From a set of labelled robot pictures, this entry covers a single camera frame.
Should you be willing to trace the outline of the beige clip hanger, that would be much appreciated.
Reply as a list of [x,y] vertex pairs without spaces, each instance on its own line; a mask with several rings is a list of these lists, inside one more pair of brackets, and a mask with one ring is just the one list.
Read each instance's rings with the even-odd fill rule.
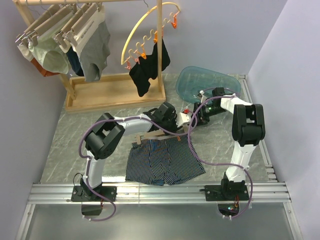
[[142,140],[163,140],[168,138],[177,137],[180,135],[187,134],[184,128],[179,129],[177,132],[173,131],[164,131],[163,129],[156,129],[156,130],[150,130],[150,131],[139,131],[133,133],[134,135],[134,141],[137,144],[141,144]]

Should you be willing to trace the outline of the navy striped underwear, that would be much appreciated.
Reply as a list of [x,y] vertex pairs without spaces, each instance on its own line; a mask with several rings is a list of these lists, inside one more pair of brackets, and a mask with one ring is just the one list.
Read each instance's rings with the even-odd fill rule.
[[206,173],[203,164],[192,154],[193,145],[186,135],[134,142],[126,165],[126,181],[146,185],[172,186]]

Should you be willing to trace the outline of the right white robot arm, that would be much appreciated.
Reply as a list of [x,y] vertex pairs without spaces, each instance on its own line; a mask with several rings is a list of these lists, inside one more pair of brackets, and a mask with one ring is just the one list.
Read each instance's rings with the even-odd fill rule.
[[233,199],[245,191],[246,173],[253,151],[265,138],[264,109],[261,104],[246,102],[235,93],[227,93],[222,87],[212,90],[212,100],[207,100],[205,91],[197,97],[200,103],[194,104],[191,125],[201,126],[210,121],[210,117],[220,113],[232,114],[231,135],[234,149],[230,166],[221,180],[220,194],[226,200]]

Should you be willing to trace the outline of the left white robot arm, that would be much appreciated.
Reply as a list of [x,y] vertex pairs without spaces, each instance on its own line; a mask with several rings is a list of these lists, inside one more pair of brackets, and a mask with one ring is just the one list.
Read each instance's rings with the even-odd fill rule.
[[175,107],[163,102],[160,107],[130,117],[115,117],[104,113],[84,134],[81,143],[87,151],[85,174],[80,181],[83,195],[89,201],[96,201],[101,195],[102,172],[105,159],[113,154],[123,136],[154,132],[174,134],[191,118],[184,112],[176,112]]

